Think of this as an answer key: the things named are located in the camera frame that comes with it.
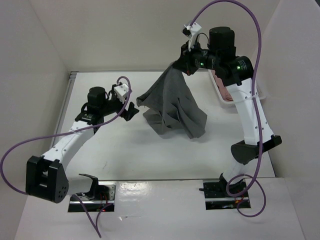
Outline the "grey pleated skirt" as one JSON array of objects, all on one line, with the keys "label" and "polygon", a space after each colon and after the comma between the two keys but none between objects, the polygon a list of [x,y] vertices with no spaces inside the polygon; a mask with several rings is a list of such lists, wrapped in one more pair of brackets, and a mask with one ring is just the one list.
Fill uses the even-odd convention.
[{"label": "grey pleated skirt", "polygon": [[206,132],[207,114],[195,101],[183,73],[170,64],[155,83],[136,98],[139,107],[147,107],[143,117],[158,134],[182,130],[190,138]]}]

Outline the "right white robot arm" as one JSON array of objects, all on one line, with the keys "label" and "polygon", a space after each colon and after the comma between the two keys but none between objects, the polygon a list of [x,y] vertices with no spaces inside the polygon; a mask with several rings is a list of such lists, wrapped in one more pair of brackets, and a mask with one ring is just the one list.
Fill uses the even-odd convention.
[{"label": "right white robot arm", "polygon": [[280,145],[282,139],[274,134],[267,122],[250,59],[236,54],[234,31],[226,26],[210,29],[207,48],[202,48],[198,41],[201,31],[202,28],[195,24],[183,28],[182,33],[189,40],[181,46],[180,57],[173,67],[188,76],[198,69],[213,70],[232,97],[244,139],[230,148],[235,166],[220,175],[219,192],[225,197],[237,197],[240,193],[236,190],[243,180],[244,166],[256,159],[253,178],[257,178],[263,153]]}]

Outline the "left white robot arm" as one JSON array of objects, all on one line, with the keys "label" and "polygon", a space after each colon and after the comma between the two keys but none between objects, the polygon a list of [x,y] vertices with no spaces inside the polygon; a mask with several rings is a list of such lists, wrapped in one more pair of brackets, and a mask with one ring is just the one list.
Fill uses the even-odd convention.
[{"label": "left white robot arm", "polygon": [[81,107],[67,135],[41,156],[31,156],[26,164],[25,192],[43,200],[60,203],[66,196],[82,194],[93,200],[103,191],[97,177],[81,174],[81,179],[67,177],[66,169],[81,147],[104,124],[104,118],[115,113],[126,121],[139,112],[129,102],[130,87],[125,83],[112,85],[109,92],[92,87],[87,102]]}]

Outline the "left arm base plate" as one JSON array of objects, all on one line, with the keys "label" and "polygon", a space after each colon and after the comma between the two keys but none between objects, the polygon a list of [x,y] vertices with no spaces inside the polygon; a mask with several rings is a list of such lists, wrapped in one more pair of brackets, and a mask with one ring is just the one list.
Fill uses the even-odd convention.
[{"label": "left arm base plate", "polygon": [[81,204],[84,204],[89,213],[113,212],[115,209],[116,197],[115,181],[75,179],[70,182],[68,190],[69,213],[83,213]]}]

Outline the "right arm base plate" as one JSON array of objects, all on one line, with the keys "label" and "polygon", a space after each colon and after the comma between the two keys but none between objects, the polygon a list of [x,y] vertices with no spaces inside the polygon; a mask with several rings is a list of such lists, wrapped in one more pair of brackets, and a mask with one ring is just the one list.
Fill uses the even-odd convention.
[{"label": "right arm base plate", "polygon": [[229,196],[226,192],[226,182],[218,179],[206,179],[202,182],[203,186],[198,190],[204,195],[206,210],[231,210],[250,209],[249,194],[245,193],[238,197]]}]

